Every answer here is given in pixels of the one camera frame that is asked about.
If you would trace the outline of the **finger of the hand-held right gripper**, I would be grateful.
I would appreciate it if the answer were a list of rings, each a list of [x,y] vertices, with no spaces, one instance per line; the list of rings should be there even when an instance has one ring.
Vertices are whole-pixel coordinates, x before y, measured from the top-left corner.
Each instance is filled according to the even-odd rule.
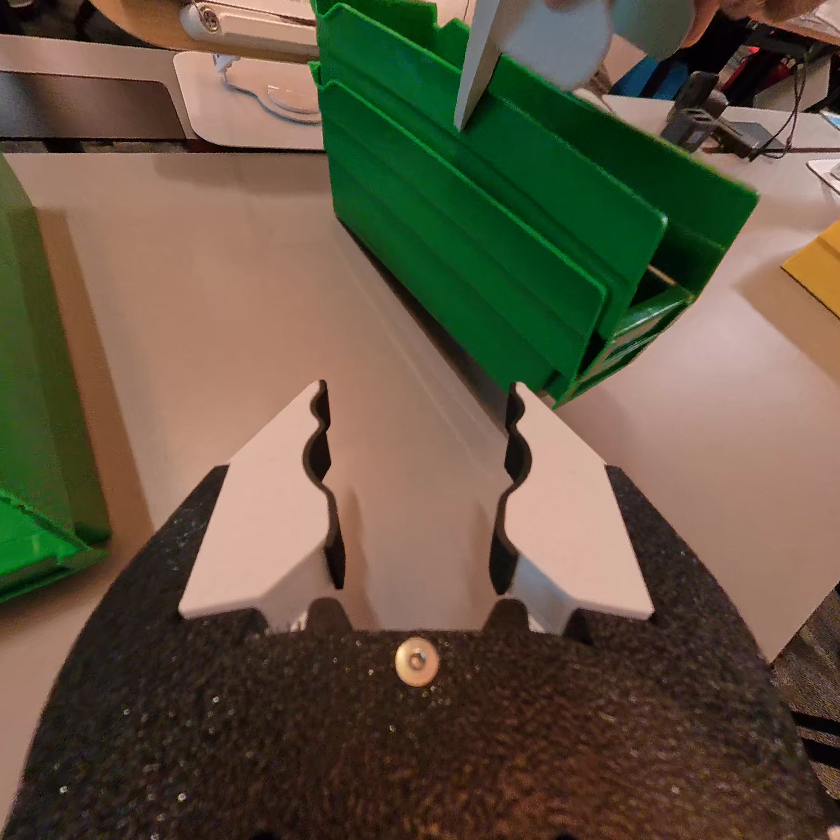
[[[469,39],[460,73],[455,103],[454,126],[462,131],[487,90],[501,48],[498,24],[503,21],[502,1],[476,1]]]

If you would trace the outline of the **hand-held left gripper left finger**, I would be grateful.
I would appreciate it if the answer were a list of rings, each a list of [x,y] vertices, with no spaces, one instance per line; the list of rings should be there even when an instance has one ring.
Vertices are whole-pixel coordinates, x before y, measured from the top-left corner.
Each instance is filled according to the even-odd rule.
[[[256,610],[273,632],[305,626],[342,590],[345,549],[331,466],[326,381],[316,380],[229,461],[178,612]]]

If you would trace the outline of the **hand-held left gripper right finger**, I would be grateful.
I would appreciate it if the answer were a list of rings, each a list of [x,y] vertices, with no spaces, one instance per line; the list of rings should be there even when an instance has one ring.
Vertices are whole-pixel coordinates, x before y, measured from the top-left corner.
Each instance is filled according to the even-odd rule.
[[[578,611],[655,614],[604,460],[522,382],[511,384],[490,582],[526,626],[562,635]]]

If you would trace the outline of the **grey desk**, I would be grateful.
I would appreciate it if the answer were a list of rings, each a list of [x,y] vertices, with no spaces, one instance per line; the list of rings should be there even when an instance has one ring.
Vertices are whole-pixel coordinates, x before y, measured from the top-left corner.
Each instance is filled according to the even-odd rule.
[[[561,419],[699,555],[768,660],[838,582],[838,319],[781,269],[838,219],[806,156],[709,155],[760,202],[698,303]],[[2,606],[2,753],[211,468],[313,380],[356,627],[490,609],[506,391],[333,214],[322,154],[11,154],[38,213],[113,528],[108,561]]]

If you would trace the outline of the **person's right hand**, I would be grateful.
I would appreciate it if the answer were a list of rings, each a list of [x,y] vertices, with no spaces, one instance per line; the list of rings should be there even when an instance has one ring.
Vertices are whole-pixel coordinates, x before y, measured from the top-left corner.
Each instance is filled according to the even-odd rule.
[[[692,1],[694,17],[687,35],[684,37],[681,48],[692,47],[707,31],[713,18],[727,1]]]

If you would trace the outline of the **blue object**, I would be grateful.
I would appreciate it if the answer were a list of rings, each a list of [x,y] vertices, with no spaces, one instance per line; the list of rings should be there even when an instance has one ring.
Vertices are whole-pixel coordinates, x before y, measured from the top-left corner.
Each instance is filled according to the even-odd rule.
[[[663,61],[646,57],[624,73],[608,93],[627,98],[673,101],[689,75],[687,64],[675,57]]]

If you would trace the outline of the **black charger dock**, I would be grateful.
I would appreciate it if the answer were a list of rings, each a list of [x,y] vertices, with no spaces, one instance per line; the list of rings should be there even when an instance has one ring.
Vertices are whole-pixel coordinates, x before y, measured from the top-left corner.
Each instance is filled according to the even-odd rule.
[[[692,72],[677,91],[659,137],[686,152],[697,151],[711,137],[729,105],[718,83],[718,74]]]

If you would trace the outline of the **black flat box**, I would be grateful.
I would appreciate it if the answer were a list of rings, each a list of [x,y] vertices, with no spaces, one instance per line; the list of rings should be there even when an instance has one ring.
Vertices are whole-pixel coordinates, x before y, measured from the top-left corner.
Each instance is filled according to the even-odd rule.
[[[790,145],[778,140],[757,122],[730,122],[720,119],[712,132],[722,153],[733,154],[739,159],[753,161],[760,156],[780,159],[788,153]]]

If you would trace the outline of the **white clipboard stand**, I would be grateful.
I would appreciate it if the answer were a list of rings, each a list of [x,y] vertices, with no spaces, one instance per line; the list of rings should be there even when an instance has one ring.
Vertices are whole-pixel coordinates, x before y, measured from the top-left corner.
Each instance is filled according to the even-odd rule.
[[[319,57],[312,2],[189,2],[185,32],[213,47],[173,59],[198,137],[244,150],[323,152],[309,64]]]

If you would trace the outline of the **yellow box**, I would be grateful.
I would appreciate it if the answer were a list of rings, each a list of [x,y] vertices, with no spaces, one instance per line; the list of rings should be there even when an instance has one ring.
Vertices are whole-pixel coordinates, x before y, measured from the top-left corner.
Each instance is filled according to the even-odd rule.
[[[839,221],[794,253],[781,268],[839,318]]]

